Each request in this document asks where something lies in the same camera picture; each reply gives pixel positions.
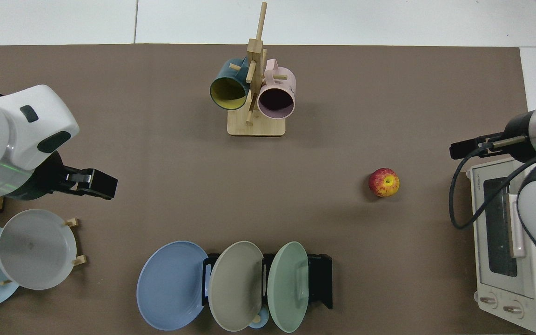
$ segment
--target red apple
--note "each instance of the red apple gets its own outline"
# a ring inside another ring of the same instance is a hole
[[[378,197],[389,197],[400,187],[398,175],[391,169],[377,169],[369,176],[369,189]]]

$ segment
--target white toaster oven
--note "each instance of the white toaster oven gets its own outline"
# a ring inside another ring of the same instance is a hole
[[[521,162],[503,159],[471,167],[473,212],[485,195]],[[523,230],[516,211],[518,190],[526,174],[519,174],[494,197],[474,223],[477,292],[482,310],[536,332],[536,246]]]

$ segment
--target mug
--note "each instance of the mug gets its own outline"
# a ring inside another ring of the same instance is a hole
[[[247,57],[226,61],[210,85],[212,100],[226,110],[241,108],[249,92],[249,84],[245,82],[247,70],[249,70]]]
[[[276,59],[270,59],[266,62],[264,78],[266,85],[258,94],[258,109],[271,119],[289,117],[295,110],[295,74],[279,67]]]

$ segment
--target black cable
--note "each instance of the black cable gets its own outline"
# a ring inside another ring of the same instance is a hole
[[[475,214],[473,214],[472,218],[470,218],[470,220],[468,220],[468,222],[466,224],[460,226],[456,222],[456,218],[455,218],[455,215],[454,215],[454,190],[455,190],[455,186],[456,186],[456,179],[458,178],[458,174],[460,173],[460,169],[462,169],[462,167],[464,166],[466,161],[468,161],[468,159],[470,159],[472,157],[475,157],[476,155],[479,155],[479,153],[481,153],[481,151],[487,150],[489,148],[493,148],[493,144],[491,142],[485,142],[485,143],[482,144],[481,147],[471,151],[470,154],[468,154],[460,162],[460,164],[456,168],[454,176],[452,177],[452,183],[450,184],[450,191],[449,191],[449,197],[448,197],[449,214],[450,214],[450,220],[452,221],[452,225],[457,229],[465,229],[468,226],[470,226],[473,222],[475,222],[477,220],[477,218],[479,218],[479,215],[481,215],[483,213],[485,208],[494,199],[494,197],[496,197],[496,195],[498,195],[498,193],[500,193],[504,187],[506,187],[506,186],[508,186],[508,184],[510,184],[510,181],[512,181],[519,173],[521,173],[522,171],[527,169],[529,166],[531,166],[531,165],[536,163],[536,157],[533,157],[532,159],[529,159],[528,161],[523,163],[523,165],[520,165],[516,170],[514,170],[506,178],[504,178],[504,181],[502,181],[502,184],[500,186],[498,186],[498,188],[495,191],[493,191],[489,195],[489,197],[487,197],[485,199],[485,201],[483,201],[483,204],[481,204],[481,206],[477,209]]]

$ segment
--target beige plate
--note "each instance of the beige plate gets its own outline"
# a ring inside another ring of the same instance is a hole
[[[208,303],[214,319],[228,331],[247,327],[260,312],[262,252],[241,241],[217,259],[210,275]]]

